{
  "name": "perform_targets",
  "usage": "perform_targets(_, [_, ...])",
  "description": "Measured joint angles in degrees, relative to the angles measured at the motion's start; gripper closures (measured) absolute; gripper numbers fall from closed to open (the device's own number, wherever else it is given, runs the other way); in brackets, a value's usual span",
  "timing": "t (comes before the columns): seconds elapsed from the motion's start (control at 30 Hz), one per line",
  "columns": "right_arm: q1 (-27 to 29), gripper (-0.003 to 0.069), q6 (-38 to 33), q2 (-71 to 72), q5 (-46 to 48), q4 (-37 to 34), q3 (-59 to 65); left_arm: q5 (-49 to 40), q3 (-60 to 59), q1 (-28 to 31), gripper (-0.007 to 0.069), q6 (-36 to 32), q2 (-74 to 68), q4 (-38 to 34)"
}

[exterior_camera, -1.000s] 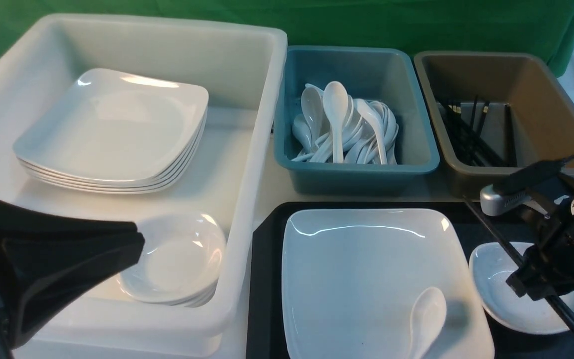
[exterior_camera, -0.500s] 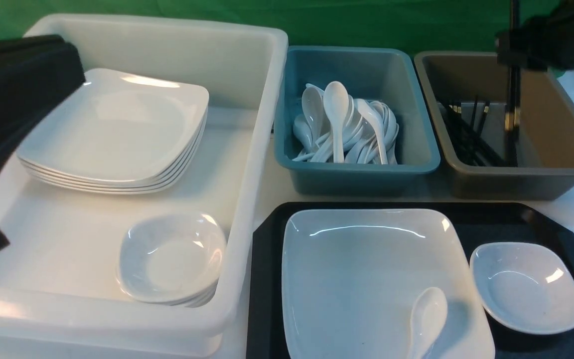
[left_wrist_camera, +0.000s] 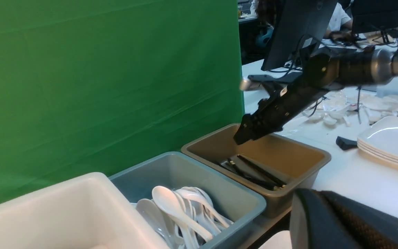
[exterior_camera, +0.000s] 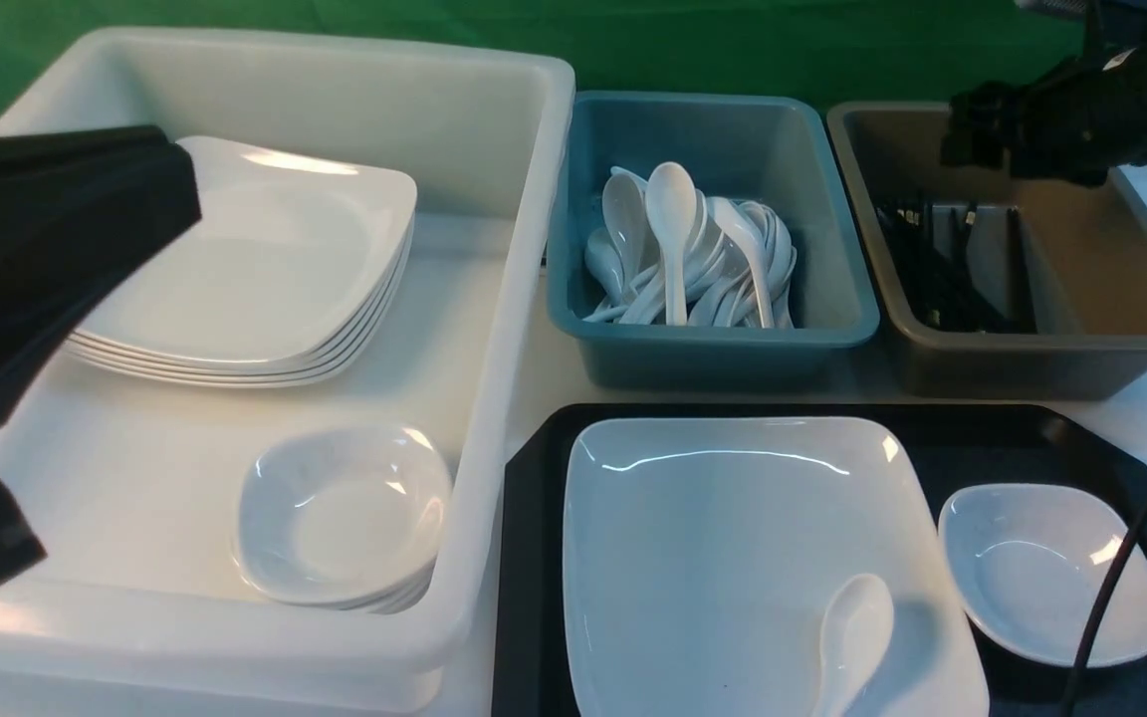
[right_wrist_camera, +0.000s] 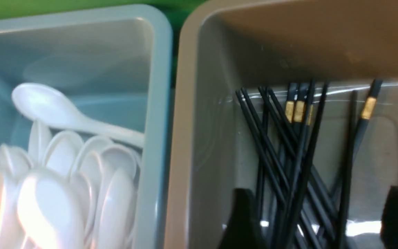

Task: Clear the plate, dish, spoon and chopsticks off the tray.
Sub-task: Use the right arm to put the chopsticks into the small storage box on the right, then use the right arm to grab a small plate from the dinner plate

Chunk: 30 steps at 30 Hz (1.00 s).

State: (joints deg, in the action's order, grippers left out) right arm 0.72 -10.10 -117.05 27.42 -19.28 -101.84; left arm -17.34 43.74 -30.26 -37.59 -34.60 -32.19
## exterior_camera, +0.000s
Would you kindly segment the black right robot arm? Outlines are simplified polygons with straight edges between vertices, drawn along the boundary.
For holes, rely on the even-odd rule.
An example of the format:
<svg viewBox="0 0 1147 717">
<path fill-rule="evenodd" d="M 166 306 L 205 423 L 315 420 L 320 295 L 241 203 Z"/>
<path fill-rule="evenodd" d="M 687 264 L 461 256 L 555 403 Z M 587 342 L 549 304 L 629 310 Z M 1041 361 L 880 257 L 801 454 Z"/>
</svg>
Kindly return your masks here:
<svg viewBox="0 0 1147 717">
<path fill-rule="evenodd" d="M 1147 166 L 1147 1 L 1024 1 L 1083 28 L 1082 50 L 1028 85 L 986 81 L 950 99 L 943 166 L 1016 180 L 1102 185 Z"/>
</svg>

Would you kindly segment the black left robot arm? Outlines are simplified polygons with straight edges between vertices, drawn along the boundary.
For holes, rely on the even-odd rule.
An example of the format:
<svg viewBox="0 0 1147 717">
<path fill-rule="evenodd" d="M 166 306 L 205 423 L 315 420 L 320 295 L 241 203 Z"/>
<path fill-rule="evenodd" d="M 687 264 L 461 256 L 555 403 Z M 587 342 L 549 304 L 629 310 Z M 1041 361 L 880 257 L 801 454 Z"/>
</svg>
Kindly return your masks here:
<svg viewBox="0 0 1147 717">
<path fill-rule="evenodd" d="M 155 125 L 0 137 L 0 428 L 81 321 L 200 217 L 190 154 Z M 0 478 L 0 587 L 45 558 Z"/>
</svg>

